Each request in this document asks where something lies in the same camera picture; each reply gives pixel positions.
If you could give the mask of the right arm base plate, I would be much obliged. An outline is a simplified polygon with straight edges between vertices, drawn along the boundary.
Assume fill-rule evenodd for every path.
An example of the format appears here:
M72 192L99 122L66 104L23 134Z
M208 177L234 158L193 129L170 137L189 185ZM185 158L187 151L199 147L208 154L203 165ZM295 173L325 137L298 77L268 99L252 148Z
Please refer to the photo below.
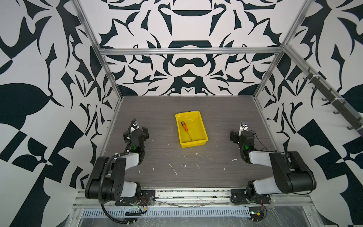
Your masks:
M247 189L232 189L230 201L235 205L246 204L270 204L271 198L269 194L256 194L248 192Z

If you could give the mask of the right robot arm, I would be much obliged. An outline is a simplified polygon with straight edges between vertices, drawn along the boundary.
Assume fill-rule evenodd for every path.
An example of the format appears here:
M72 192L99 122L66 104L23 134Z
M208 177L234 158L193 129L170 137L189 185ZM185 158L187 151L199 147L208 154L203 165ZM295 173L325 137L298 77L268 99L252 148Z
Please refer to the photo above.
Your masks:
M273 176L250 181L246 186L246 196L269 194L309 194L317 187L313 172L297 151L278 152L257 150L254 147L255 133L244 130L231 131L230 141L238 144L241 158L248 164L267 166Z

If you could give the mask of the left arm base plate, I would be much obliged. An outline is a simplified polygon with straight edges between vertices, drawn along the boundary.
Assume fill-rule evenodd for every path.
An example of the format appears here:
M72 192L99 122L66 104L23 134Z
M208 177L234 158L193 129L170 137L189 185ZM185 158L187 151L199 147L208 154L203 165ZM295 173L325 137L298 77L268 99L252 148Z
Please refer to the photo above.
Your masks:
M123 197L115 202L116 206L148 206L155 201L155 190L141 190L138 191L133 197Z

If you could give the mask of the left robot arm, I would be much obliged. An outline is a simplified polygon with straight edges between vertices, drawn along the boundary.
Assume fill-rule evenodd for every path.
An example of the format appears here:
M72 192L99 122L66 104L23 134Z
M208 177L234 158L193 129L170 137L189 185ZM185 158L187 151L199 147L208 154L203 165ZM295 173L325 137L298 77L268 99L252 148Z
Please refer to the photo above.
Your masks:
M148 129L129 128L123 136L127 146L122 154L102 156L96 160L85 188L87 199L98 200L101 204L125 198L132 201L140 199L140 183L126 181L125 173L142 163L146 152L145 141L149 139Z

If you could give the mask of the yellow plastic bin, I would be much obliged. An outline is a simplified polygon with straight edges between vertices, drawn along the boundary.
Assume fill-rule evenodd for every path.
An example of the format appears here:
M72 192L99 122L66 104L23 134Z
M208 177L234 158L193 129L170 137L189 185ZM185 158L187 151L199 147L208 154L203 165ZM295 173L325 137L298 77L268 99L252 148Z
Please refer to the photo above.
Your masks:
M200 111L177 113L175 115L175 118L177 123L179 142L182 148L203 146L208 142L209 138L207 136L207 132ZM192 141L182 127L182 121L186 123Z

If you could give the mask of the orange handled screwdriver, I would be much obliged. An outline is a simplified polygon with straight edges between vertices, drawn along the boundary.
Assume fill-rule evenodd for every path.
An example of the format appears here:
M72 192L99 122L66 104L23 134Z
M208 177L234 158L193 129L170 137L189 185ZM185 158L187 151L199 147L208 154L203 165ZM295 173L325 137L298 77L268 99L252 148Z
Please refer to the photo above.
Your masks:
M192 141L192 138L191 138L191 136L189 134L189 130L188 130L188 127L187 127L186 123L184 121L182 121L181 124L182 124L182 127L184 128L185 132L189 136L190 140Z

